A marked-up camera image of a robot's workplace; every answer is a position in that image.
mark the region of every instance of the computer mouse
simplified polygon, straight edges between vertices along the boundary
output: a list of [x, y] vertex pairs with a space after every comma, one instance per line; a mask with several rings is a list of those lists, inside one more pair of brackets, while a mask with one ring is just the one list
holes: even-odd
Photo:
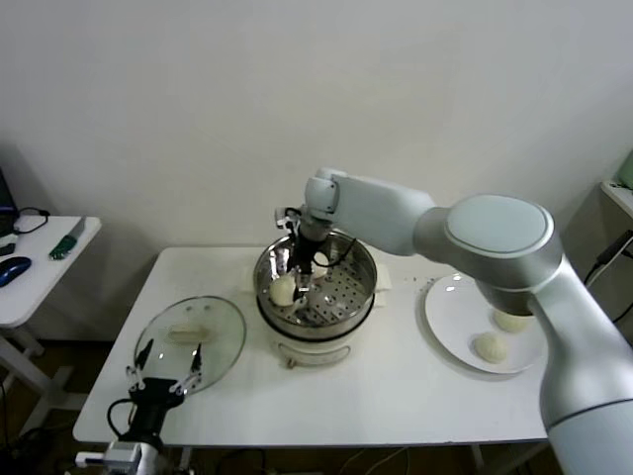
[[4, 287], [19, 275], [22, 275], [29, 267], [31, 260], [28, 257], [9, 257], [0, 262], [0, 287]]

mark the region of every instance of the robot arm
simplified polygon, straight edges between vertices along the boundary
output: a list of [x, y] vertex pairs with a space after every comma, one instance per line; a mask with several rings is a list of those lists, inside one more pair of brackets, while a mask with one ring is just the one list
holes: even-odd
[[333, 226], [385, 252], [450, 264], [493, 306], [534, 314], [550, 355], [541, 416], [564, 470], [630, 473], [633, 351], [574, 272], [544, 208], [493, 195], [438, 208], [426, 193], [324, 168], [308, 181], [299, 235], [316, 248]]

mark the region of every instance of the white plate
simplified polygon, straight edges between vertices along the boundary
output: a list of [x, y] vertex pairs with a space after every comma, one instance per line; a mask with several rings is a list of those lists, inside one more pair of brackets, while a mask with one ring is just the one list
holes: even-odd
[[[520, 333], [504, 332], [493, 319], [495, 309], [475, 281], [452, 274], [436, 281], [426, 295], [426, 319], [437, 339], [465, 363], [490, 373], [518, 373], [529, 368], [545, 348], [545, 334], [533, 317]], [[492, 364], [473, 348], [481, 333], [495, 332], [507, 343], [507, 359]]]

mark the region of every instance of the glass pot lid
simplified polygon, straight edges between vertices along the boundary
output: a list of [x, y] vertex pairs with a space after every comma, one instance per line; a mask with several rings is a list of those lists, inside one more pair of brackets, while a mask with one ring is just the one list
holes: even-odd
[[202, 381], [189, 390], [208, 388], [235, 364], [246, 340], [246, 323], [239, 308], [222, 297], [182, 300], [154, 317], [140, 334], [135, 360], [153, 340], [143, 377], [181, 381], [194, 357], [201, 363]]

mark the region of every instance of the knife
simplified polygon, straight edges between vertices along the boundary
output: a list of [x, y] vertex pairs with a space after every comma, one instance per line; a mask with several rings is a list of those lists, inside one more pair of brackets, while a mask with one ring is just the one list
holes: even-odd
[[48, 254], [50, 260], [62, 260], [70, 253], [70, 251], [76, 246], [79, 237], [86, 229], [86, 219], [81, 217], [79, 222], [70, 230], [66, 236], [64, 236], [60, 242], [52, 249]]

